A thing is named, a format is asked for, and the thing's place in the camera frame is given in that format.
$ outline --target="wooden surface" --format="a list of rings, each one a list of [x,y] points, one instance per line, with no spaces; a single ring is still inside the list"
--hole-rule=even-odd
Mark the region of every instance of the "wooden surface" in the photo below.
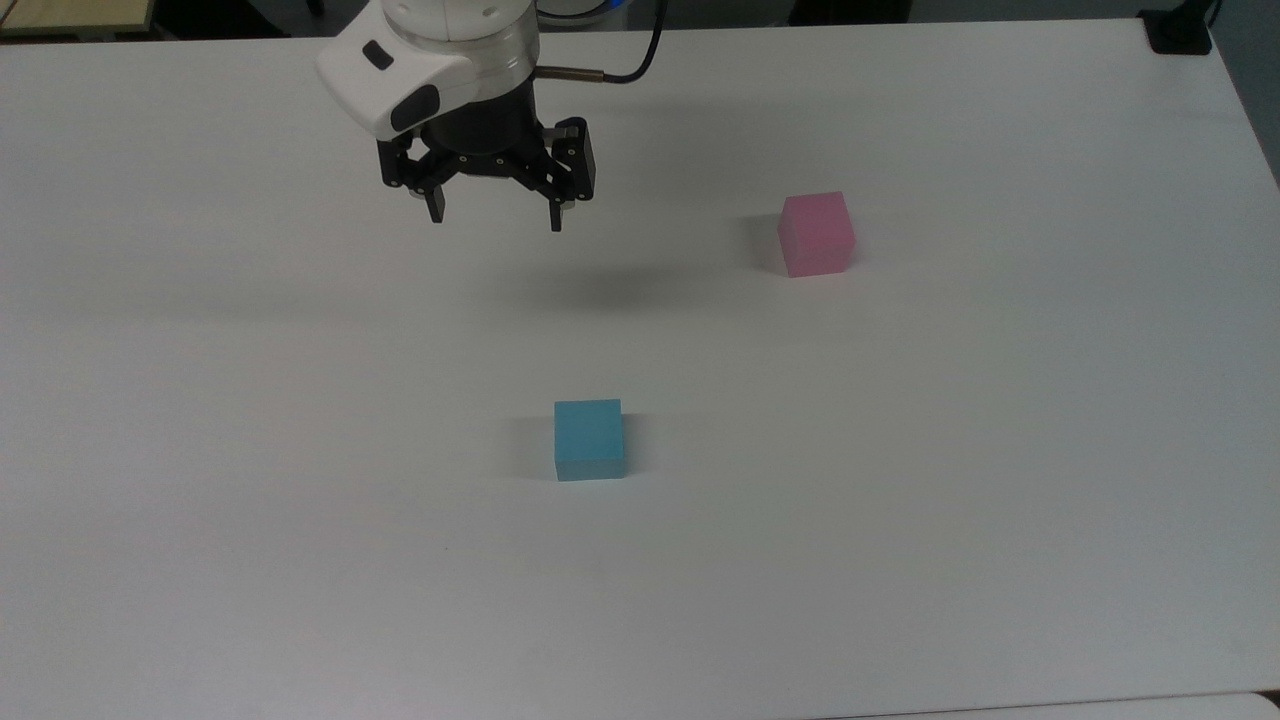
[[[13,0],[0,35],[141,32],[151,24],[154,1]]]
[[[513,182],[443,225],[384,187],[324,42],[0,47],[0,717],[1277,684],[1280,193],[1216,53],[672,32],[634,86],[539,82],[598,165],[552,234]],[[769,272],[837,190],[854,266]],[[634,473],[556,483],[591,397]]]

